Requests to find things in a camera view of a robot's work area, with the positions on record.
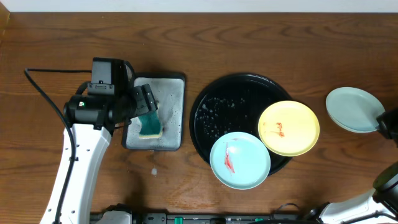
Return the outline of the green yellow sponge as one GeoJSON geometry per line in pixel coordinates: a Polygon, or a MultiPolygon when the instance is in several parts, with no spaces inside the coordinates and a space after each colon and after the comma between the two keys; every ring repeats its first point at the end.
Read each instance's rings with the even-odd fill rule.
{"type": "Polygon", "coordinates": [[[141,123],[139,139],[157,139],[163,132],[163,126],[160,122],[158,110],[141,115],[138,117],[141,123]]]}

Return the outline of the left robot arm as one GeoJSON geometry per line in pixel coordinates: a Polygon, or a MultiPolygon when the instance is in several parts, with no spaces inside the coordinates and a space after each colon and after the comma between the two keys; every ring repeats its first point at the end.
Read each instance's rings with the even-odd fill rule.
{"type": "Polygon", "coordinates": [[[62,158],[42,223],[89,223],[98,171],[118,123],[157,110],[125,60],[93,59],[91,79],[65,103],[62,158]]]}

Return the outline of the light blue plate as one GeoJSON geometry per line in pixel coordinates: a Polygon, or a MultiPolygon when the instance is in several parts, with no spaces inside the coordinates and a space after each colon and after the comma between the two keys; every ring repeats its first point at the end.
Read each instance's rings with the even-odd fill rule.
{"type": "Polygon", "coordinates": [[[216,178],[237,190],[253,189],[271,171],[271,157],[260,139],[244,132],[220,137],[210,151],[210,166],[216,178]]]}
{"type": "Polygon", "coordinates": [[[371,133],[377,130],[376,118],[386,110],[372,94],[353,87],[332,90],[326,97],[326,110],[341,128],[353,133],[371,133]]]}

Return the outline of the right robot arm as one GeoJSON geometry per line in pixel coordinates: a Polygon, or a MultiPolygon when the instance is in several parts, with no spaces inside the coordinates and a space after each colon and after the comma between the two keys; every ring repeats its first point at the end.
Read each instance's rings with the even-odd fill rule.
{"type": "Polygon", "coordinates": [[[372,190],[344,202],[325,203],[303,219],[313,223],[397,223],[397,163],[378,175],[372,190]]]}

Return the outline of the yellow plate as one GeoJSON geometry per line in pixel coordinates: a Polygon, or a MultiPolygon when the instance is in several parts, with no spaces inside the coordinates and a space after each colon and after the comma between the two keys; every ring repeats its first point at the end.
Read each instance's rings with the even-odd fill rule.
{"type": "Polygon", "coordinates": [[[316,145],[320,123],[315,113],[297,101],[279,101],[260,115],[257,130],[270,151],[286,157],[305,154],[316,145]]]}

